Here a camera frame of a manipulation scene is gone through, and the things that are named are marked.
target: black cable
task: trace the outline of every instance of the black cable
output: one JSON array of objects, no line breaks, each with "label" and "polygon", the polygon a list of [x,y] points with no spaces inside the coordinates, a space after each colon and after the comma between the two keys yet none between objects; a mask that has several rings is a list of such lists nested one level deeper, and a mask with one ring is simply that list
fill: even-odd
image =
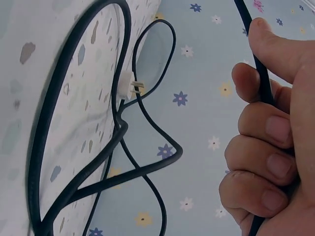
[{"label": "black cable", "polygon": [[[238,9],[240,16],[242,18],[242,21],[243,21],[243,24],[245,26],[245,30],[247,32],[247,35],[249,35],[250,25],[252,22],[251,15],[250,15],[243,0],[234,0],[234,2],[236,4],[237,9]],[[267,103],[267,104],[270,104],[272,106],[275,106],[275,101],[274,101],[274,98],[272,95],[268,70],[258,60],[258,58],[255,55],[253,55],[253,57],[254,57],[256,69],[257,69],[259,76],[260,76],[260,86],[259,86],[260,101],[263,103]],[[293,148],[287,149],[284,151],[291,156],[295,156]],[[294,191],[295,191],[295,189],[299,183],[300,183],[300,178],[299,178],[299,176],[297,176],[297,178],[293,181],[293,183],[291,183],[288,186],[280,187],[280,189],[284,193],[286,193],[286,195],[290,198],[292,196],[292,194],[294,193]],[[260,226],[262,225],[262,223],[264,222],[264,220],[265,220],[265,218],[263,218],[263,217],[260,217],[257,215],[254,216],[249,236],[256,236],[257,235],[257,232],[258,232]]]},{"label": "black cable", "polygon": [[[89,163],[85,168],[83,168],[83,170],[81,170],[71,180],[71,182],[64,188],[64,190],[61,192],[61,194],[59,194],[59,196],[54,201],[54,203],[52,204],[52,206],[49,208],[48,212],[44,216],[43,220],[41,221],[40,208],[39,208],[40,171],[41,171],[43,153],[44,153],[44,148],[47,141],[49,126],[50,126],[52,115],[53,115],[53,112],[57,103],[57,99],[61,90],[61,86],[63,84],[65,75],[67,73],[73,53],[75,49],[77,48],[79,40],[81,39],[87,26],[89,25],[91,20],[94,18],[94,16],[101,9],[113,3],[116,3],[119,5],[119,7],[121,8],[123,12],[124,21],[125,21],[125,33],[124,33],[123,46],[122,46],[121,54],[117,63],[117,69],[114,74],[112,90],[111,90],[111,105],[112,105],[112,112],[113,112],[116,132],[113,134],[112,139],[109,141],[106,147],[100,152],[100,154],[97,155],[97,157],[91,163]],[[157,22],[166,23],[167,25],[170,26],[172,30],[174,43],[173,43],[172,52],[170,55],[171,57],[173,55],[175,42],[176,42],[174,29],[168,22],[163,21],[163,20],[157,20],[151,23],[149,27],[152,27]],[[146,177],[146,174],[159,170],[161,168],[164,168],[174,163],[183,154],[183,149],[177,142],[175,142],[169,135],[167,135],[162,129],[160,129],[153,122],[153,120],[150,118],[150,116],[146,112],[142,104],[141,97],[139,95],[137,95],[137,101],[139,103],[140,109],[143,112],[145,118],[153,126],[153,128],[158,133],[160,133],[174,147],[174,149],[176,150],[175,154],[157,163],[153,163],[144,167],[139,167],[134,161],[134,159],[132,158],[131,154],[126,151],[127,148],[125,147],[124,150],[127,152],[129,159],[133,162],[134,165],[136,164],[135,170],[123,173],[118,176],[114,176],[112,178],[100,181],[99,183],[96,183],[96,184],[93,184],[93,185],[90,185],[88,187],[78,190],[78,187],[84,182],[84,180],[91,173],[93,173],[106,160],[106,158],[108,158],[108,156],[113,152],[113,149],[117,146],[118,142],[123,140],[123,136],[128,129],[128,124],[121,118],[123,109],[117,112],[116,97],[117,97],[118,80],[120,77],[120,73],[123,67],[123,63],[124,63],[126,52],[129,45],[130,32],[131,32],[131,15],[130,15],[128,4],[126,3],[125,0],[97,0],[88,8],[88,10],[79,19],[79,21],[73,28],[72,32],[70,33],[64,45],[64,48],[56,64],[55,71],[53,73],[50,85],[48,87],[48,90],[44,99],[43,107],[42,107],[42,110],[38,119],[36,131],[35,131],[33,147],[31,150],[30,167],[29,167],[29,172],[28,172],[27,194],[28,194],[28,207],[29,207],[30,221],[31,221],[31,225],[33,227],[35,236],[46,236],[47,234],[53,235],[53,232],[52,232],[53,222],[58,216],[59,212],[69,203],[73,201],[77,201],[78,199],[86,197],[90,194],[100,192],[104,189],[113,187],[117,184],[121,184],[123,182],[129,181],[131,179],[134,179],[140,176],[143,176],[147,180],[147,183],[150,185],[150,187],[154,191],[154,194],[157,196],[157,199],[161,206],[162,216],[163,216],[163,220],[162,220],[163,224],[162,224],[160,235],[164,235],[165,233],[165,227],[164,227],[164,225],[166,225],[166,217],[164,215],[164,213],[166,213],[165,206],[156,188],[154,187],[152,182]]]}]

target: finger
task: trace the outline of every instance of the finger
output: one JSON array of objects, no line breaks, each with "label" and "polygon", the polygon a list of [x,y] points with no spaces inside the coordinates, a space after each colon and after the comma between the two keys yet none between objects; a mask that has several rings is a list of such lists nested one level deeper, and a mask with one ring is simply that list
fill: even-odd
[{"label": "finger", "polygon": [[292,89],[291,126],[303,191],[315,203],[315,68],[310,62],[296,75]]},{"label": "finger", "polygon": [[289,185],[297,175],[292,156],[256,138],[234,137],[224,155],[229,170],[252,172],[277,186]]},{"label": "finger", "polygon": [[[273,217],[287,204],[287,196],[266,179],[246,171],[227,174],[219,186],[222,205],[228,211],[243,209],[260,217]],[[233,217],[241,219],[243,210],[230,211]]]},{"label": "finger", "polygon": [[[232,79],[240,98],[249,103],[259,101],[260,79],[255,68],[245,63],[238,63],[232,70]],[[291,88],[283,87],[274,80],[270,82],[276,107],[289,114]]]},{"label": "finger", "polygon": [[238,120],[240,134],[264,140],[279,148],[293,147],[289,115],[262,102],[247,105]]},{"label": "finger", "polygon": [[249,43],[253,54],[270,71],[291,84],[298,70],[315,50],[315,41],[289,40],[276,36],[262,18],[252,21]]}]

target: flower print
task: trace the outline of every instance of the flower print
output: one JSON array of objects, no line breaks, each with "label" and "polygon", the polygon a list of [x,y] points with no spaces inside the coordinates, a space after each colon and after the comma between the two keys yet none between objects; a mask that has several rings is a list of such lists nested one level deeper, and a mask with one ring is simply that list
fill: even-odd
[{"label": "flower print", "polygon": [[221,96],[229,97],[232,94],[232,87],[230,82],[229,83],[222,83],[220,87]]},{"label": "flower print", "polygon": [[263,9],[263,5],[261,4],[261,1],[259,0],[254,0],[253,5],[255,8],[258,9],[258,11],[260,11],[261,13],[263,13],[264,9]]},{"label": "flower print", "polygon": [[182,49],[182,55],[185,55],[187,58],[193,57],[192,47],[189,47],[188,45],[186,45],[184,48],[181,48],[181,49]]},{"label": "flower print", "polygon": [[226,209],[221,205],[220,208],[216,209],[216,218],[222,218],[226,216]]},{"label": "flower print", "polygon": [[181,204],[181,208],[180,208],[181,210],[188,211],[192,209],[193,207],[192,198],[185,198],[185,200],[180,201],[180,204]]},{"label": "flower print", "polygon": [[209,142],[209,145],[208,145],[209,149],[212,149],[214,151],[214,150],[220,148],[220,144],[221,143],[220,143],[220,139],[219,138],[216,138],[215,136],[212,136],[212,139],[209,139],[208,142]]},{"label": "flower print", "polygon": [[201,11],[201,6],[199,6],[198,4],[190,4],[191,7],[190,9],[192,9],[194,12],[200,12]]},{"label": "flower print", "polygon": [[177,106],[185,106],[186,105],[186,102],[188,102],[188,100],[186,99],[187,97],[187,94],[183,94],[182,91],[180,91],[179,94],[174,94],[175,98],[173,99],[173,102],[177,102]]},{"label": "flower print", "polygon": [[221,17],[217,15],[212,16],[212,22],[215,22],[216,24],[221,24],[222,23]]},{"label": "flower print", "polygon": [[[111,168],[108,175],[107,175],[107,178],[111,178],[111,177],[114,177],[114,176],[117,176],[117,175],[120,175],[122,172],[121,169],[115,169],[115,168]],[[121,186],[120,185],[116,185],[114,187],[112,187],[114,189],[121,189]]]},{"label": "flower print", "polygon": [[277,18],[277,23],[279,24],[279,26],[284,26],[284,24],[282,23],[282,20],[280,20],[279,18]]},{"label": "flower print", "polygon": [[159,20],[159,19],[164,20],[164,16],[163,16],[162,13],[159,13],[159,12],[158,12],[158,13],[156,14],[156,16],[154,17],[154,19],[155,19],[155,20]]},{"label": "flower print", "polygon": [[248,37],[248,34],[247,34],[247,32],[246,32],[246,29],[244,29],[244,28],[243,28],[243,34],[245,34],[246,37]]},{"label": "flower print", "polygon": [[103,236],[102,232],[103,230],[98,230],[98,228],[95,228],[94,230],[90,230],[89,236]]},{"label": "flower print", "polygon": [[134,219],[137,226],[147,227],[152,224],[152,217],[147,212],[140,212]]},{"label": "flower print", "polygon": [[162,159],[166,159],[173,155],[173,147],[169,147],[167,144],[165,144],[163,147],[158,147],[158,149],[159,152],[157,153],[157,156],[162,156]]}]

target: purple flower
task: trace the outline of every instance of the purple flower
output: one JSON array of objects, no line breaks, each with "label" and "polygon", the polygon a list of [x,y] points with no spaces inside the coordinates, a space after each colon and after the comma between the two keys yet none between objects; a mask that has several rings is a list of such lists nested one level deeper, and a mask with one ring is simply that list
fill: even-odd
[{"label": "purple flower", "polygon": [[103,236],[102,232],[103,230],[98,230],[98,228],[95,228],[94,230],[90,230],[89,236]]},{"label": "purple flower", "polygon": [[158,149],[159,149],[159,152],[157,156],[162,156],[162,159],[166,159],[170,157],[171,155],[173,155],[171,151],[173,147],[169,147],[167,144],[165,144],[163,147],[158,147]]},{"label": "purple flower", "polygon": [[244,28],[243,28],[243,34],[245,34],[246,37],[248,37],[248,34],[247,34],[247,32],[246,32],[246,29],[244,29]]},{"label": "purple flower", "polygon": [[188,100],[186,99],[187,94],[183,94],[182,91],[180,91],[179,94],[175,93],[174,96],[175,96],[175,98],[174,98],[173,102],[177,102],[177,106],[180,106],[180,105],[185,106],[186,102],[188,102]]},{"label": "purple flower", "polygon": [[284,26],[284,24],[282,23],[282,20],[280,20],[279,18],[277,19],[277,23],[279,24],[279,26]]},{"label": "purple flower", "polygon": [[194,12],[200,12],[201,11],[201,6],[199,6],[198,4],[190,4],[191,7],[190,9],[193,9]]}]

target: gray spot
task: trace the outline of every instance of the gray spot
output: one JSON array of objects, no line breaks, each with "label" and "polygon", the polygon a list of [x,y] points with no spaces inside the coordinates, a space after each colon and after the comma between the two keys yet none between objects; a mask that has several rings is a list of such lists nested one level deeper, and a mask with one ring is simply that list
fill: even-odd
[{"label": "gray spot", "polygon": [[20,107],[21,101],[19,99],[16,99],[13,103],[14,109],[17,111]]},{"label": "gray spot", "polygon": [[82,44],[78,53],[78,65],[82,64],[84,60],[84,55],[85,55],[85,46],[84,44]]},{"label": "gray spot", "polygon": [[102,142],[102,140],[103,140],[103,136],[104,136],[104,132],[102,133],[102,136],[100,137],[99,142]]},{"label": "gray spot", "polygon": [[79,95],[79,87],[76,88],[74,95],[70,98],[69,105],[68,105],[69,110],[73,107],[75,101],[78,98],[78,95]]},{"label": "gray spot", "polygon": [[12,9],[13,3],[14,3],[13,0],[0,1],[0,9],[1,9],[1,14],[0,14],[0,39],[2,39],[3,36],[5,35],[7,27],[9,25],[10,14],[11,14],[11,9]]},{"label": "gray spot", "polygon": [[108,98],[108,93],[104,97],[104,102],[106,102],[107,98]]},{"label": "gray spot", "polygon": [[81,89],[81,100],[83,100],[85,98],[85,95],[87,93],[87,85],[83,85],[82,89]]},{"label": "gray spot", "polygon": [[64,225],[64,218],[60,224],[59,233],[61,233],[61,231],[63,230],[63,225]]},{"label": "gray spot", "polygon": [[89,106],[89,101],[87,100],[86,104],[85,104],[85,111],[88,109]]},{"label": "gray spot", "polygon": [[63,87],[63,93],[64,95],[69,95],[70,89],[69,89],[69,83],[66,83]]},{"label": "gray spot", "polygon": [[87,144],[87,141],[85,140],[81,147],[81,153],[83,153],[86,144]]},{"label": "gray spot", "polygon": [[9,181],[14,181],[16,180],[17,176],[19,175],[20,170],[18,168],[13,168],[10,170],[7,178]]},{"label": "gray spot", "polygon": [[95,61],[98,62],[101,56],[102,56],[101,49],[97,49],[96,54],[95,54]]},{"label": "gray spot", "polygon": [[109,20],[107,31],[106,31],[106,35],[109,33],[111,24],[112,24],[112,18],[110,18],[110,20]]},{"label": "gray spot", "polygon": [[1,153],[10,155],[18,143],[21,135],[22,121],[17,119],[12,122],[6,129],[1,145]]},{"label": "gray spot", "polygon": [[103,89],[100,90],[100,93],[99,93],[99,96],[98,96],[98,100],[100,100],[100,98],[102,97],[102,92],[103,92]]},{"label": "gray spot", "polygon": [[53,117],[53,120],[51,121],[50,124],[50,131],[54,132],[59,128],[60,122],[61,122],[61,115],[57,114],[55,117]]},{"label": "gray spot", "polygon": [[4,229],[7,221],[8,221],[7,219],[0,220],[0,234],[1,234],[2,230]]},{"label": "gray spot", "polygon": [[23,65],[33,54],[36,49],[36,45],[33,43],[26,43],[22,47],[21,55],[20,55],[20,63]]},{"label": "gray spot", "polygon": [[90,140],[90,142],[89,142],[89,153],[91,153],[92,146],[93,146],[93,140]]},{"label": "gray spot", "polygon": [[65,8],[70,7],[73,0],[53,0],[52,9],[61,13]]},{"label": "gray spot", "polygon": [[53,172],[51,173],[50,181],[53,182],[57,178],[57,176],[60,174],[60,172],[61,172],[61,167],[55,166]]},{"label": "gray spot", "polygon": [[91,37],[91,43],[94,44],[96,41],[96,31],[97,31],[98,21],[96,21],[96,24],[93,29],[92,37]]},{"label": "gray spot", "polygon": [[21,83],[14,79],[10,82],[10,92],[12,94],[16,94],[16,93],[20,93],[23,90],[23,86],[21,85]]}]

